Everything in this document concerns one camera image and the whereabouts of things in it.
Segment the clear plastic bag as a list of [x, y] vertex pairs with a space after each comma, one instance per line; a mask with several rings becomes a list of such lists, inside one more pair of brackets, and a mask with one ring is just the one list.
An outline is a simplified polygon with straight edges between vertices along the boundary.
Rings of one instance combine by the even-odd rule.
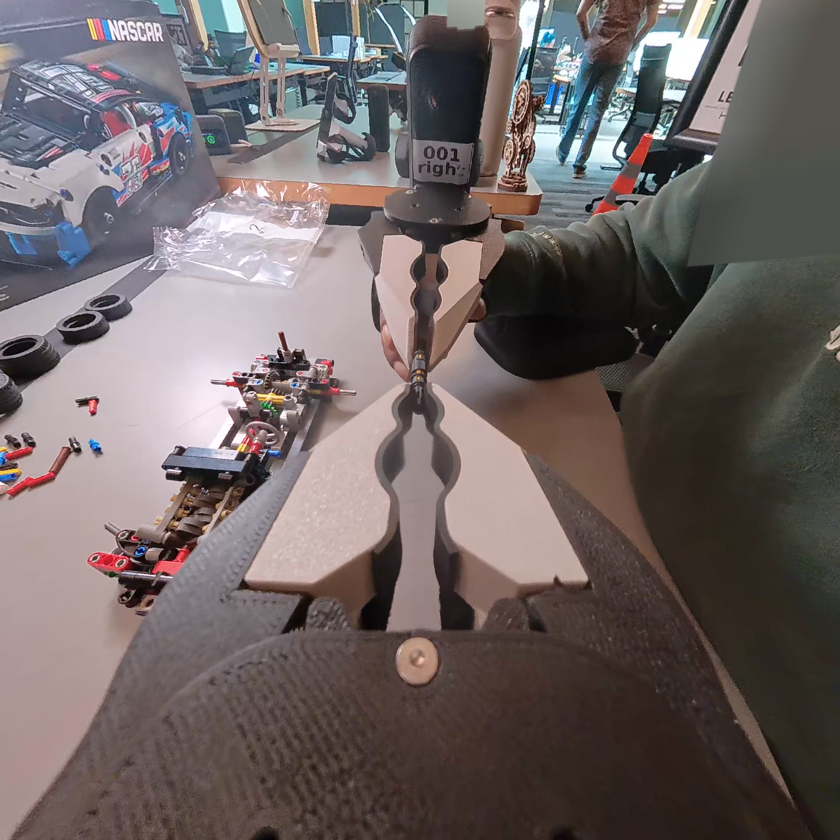
[[325, 189], [272, 192], [266, 182], [200, 206], [184, 227], [156, 227], [147, 270], [289, 289], [306, 268], [329, 215]]

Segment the wooden stand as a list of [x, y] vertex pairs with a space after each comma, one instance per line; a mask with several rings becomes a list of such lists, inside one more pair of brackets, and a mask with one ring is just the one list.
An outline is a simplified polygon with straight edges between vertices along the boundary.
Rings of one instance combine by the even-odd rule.
[[246, 32], [259, 56], [258, 130], [301, 133], [314, 128], [316, 119], [294, 119], [285, 114], [287, 60], [298, 58], [298, 34], [283, 1], [238, 1]]

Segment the lego set box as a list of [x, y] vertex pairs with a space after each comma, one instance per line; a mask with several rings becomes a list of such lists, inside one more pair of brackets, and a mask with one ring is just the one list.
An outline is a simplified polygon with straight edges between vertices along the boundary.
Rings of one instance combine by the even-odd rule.
[[152, 251], [219, 186], [154, 2], [1, 2], [1, 309]]

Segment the orange traffic cone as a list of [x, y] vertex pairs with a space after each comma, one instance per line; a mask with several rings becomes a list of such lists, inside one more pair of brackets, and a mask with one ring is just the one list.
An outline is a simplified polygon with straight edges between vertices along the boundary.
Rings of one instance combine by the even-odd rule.
[[653, 134], [643, 134], [607, 194], [592, 210], [593, 215], [604, 214], [619, 209], [622, 206], [619, 203], [619, 199], [622, 196], [626, 198], [626, 201], [623, 203], [632, 203], [637, 200], [634, 189], [636, 187], [637, 179], [644, 168], [644, 163], [647, 159], [653, 140]]

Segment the pile of small lego pieces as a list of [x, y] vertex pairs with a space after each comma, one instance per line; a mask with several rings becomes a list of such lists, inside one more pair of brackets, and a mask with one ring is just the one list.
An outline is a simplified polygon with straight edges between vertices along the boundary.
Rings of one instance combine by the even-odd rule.
[[90, 466], [106, 454], [100, 440], [67, 436], [49, 446], [2, 446], [2, 498], [14, 499], [29, 490], [49, 487], [63, 474]]

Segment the beige water bottle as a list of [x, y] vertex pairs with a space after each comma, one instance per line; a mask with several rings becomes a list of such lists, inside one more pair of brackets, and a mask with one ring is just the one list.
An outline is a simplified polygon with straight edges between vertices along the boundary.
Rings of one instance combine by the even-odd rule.
[[520, 1], [486, 1], [490, 70], [479, 132], [482, 179], [498, 175], [506, 142], [508, 114], [522, 44], [520, 6]]

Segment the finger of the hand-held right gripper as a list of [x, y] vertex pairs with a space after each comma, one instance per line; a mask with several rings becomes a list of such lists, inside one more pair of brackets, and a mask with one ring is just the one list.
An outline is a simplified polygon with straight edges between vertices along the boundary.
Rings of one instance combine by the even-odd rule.
[[438, 253], [427, 319], [429, 370], [446, 357], [478, 306], [482, 249], [480, 241], [458, 241], [444, 245]]
[[424, 273], [425, 254], [420, 241], [405, 235], [384, 237], [374, 288], [396, 349], [409, 370], [417, 350], [427, 355], [427, 314], [423, 312], [425, 295], [420, 283]]

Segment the long background table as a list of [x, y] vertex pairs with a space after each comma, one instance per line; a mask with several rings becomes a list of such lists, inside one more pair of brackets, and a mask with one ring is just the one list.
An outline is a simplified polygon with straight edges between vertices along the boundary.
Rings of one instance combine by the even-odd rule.
[[408, 187], [394, 158], [396, 141], [403, 132], [397, 117], [390, 118], [388, 152], [375, 153], [372, 161], [332, 164], [320, 161], [316, 152], [321, 110], [317, 105], [299, 110], [298, 119], [315, 121], [306, 131], [251, 131], [250, 146], [211, 156], [222, 192], [240, 186], [250, 190], [261, 183], [274, 197], [291, 201], [301, 198], [310, 185], [318, 185], [332, 206], [380, 208], [387, 196]]

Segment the idle hand-held gripper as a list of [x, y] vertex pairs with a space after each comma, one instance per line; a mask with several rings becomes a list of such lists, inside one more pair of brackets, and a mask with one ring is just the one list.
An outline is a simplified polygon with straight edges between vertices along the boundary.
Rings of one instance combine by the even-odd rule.
[[334, 165], [345, 161], [372, 161], [376, 155], [372, 135], [359, 135], [350, 129], [356, 117], [354, 89], [346, 78], [333, 72], [327, 80], [325, 93], [318, 126], [318, 160]]

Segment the lego car chassis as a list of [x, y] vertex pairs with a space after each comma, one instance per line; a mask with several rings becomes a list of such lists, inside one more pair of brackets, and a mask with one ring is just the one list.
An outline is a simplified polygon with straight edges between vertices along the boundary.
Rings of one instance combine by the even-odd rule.
[[274, 352], [211, 380], [235, 391], [217, 444], [174, 446], [161, 466], [178, 486], [166, 510], [137, 528], [106, 523], [114, 548], [87, 559], [90, 568], [117, 582], [122, 606], [147, 616], [199, 543], [304, 449], [321, 406], [356, 394], [342, 388], [334, 369], [333, 358], [291, 348], [279, 332]]

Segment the person's right hand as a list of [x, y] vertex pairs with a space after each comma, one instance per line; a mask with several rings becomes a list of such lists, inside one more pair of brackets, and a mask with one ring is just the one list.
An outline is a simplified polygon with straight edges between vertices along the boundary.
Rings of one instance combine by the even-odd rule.
[[391, 332], [384, 318], [384, 312], [380, 311], [380, 337], [383, 354], [389, 366], [404, 382], [409, 382], [411, 379], [411, 372], [409, 367], [403, 361], [398, 353], [395, 343], [393, 341]]

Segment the black framed sign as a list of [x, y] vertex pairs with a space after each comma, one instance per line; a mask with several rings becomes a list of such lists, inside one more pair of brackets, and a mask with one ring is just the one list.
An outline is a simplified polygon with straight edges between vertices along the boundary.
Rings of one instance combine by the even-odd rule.
[[761, 1], [716, 6], [715, 23], [707, 38], [698, 39], [699, 60], [665, 138], [670, 149], [713, 154], [734, 99]]

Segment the person's right forearm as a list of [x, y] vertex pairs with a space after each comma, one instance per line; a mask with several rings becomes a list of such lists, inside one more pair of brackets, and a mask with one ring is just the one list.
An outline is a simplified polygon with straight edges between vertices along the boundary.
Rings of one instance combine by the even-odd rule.
[[479, 346], [503, 370], [547, 380], [624, 361], [633, 330], [676, 331], [712, 280], [711, 265], [689, 265], [710, 169], [585, 223], [507, 234], [482, 291]]

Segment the black device green light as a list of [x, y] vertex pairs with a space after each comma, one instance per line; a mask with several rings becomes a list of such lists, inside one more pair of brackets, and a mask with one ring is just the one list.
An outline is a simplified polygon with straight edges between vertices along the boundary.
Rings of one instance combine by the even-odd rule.
[[211, 156], [231, 154], [250, 146], [244, 116], [239, 110], [211, 109], [208, 113], [197, 114], [196, 123]]

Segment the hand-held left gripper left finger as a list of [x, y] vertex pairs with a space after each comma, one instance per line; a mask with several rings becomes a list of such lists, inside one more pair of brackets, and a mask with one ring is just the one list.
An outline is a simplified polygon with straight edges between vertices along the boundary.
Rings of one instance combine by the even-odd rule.
[[360, 627], [387, 628], [403, 555], [394, 481], [407, 395], [392, 388], [314, 446], [245, 574], [250, 590], [328, 597]]

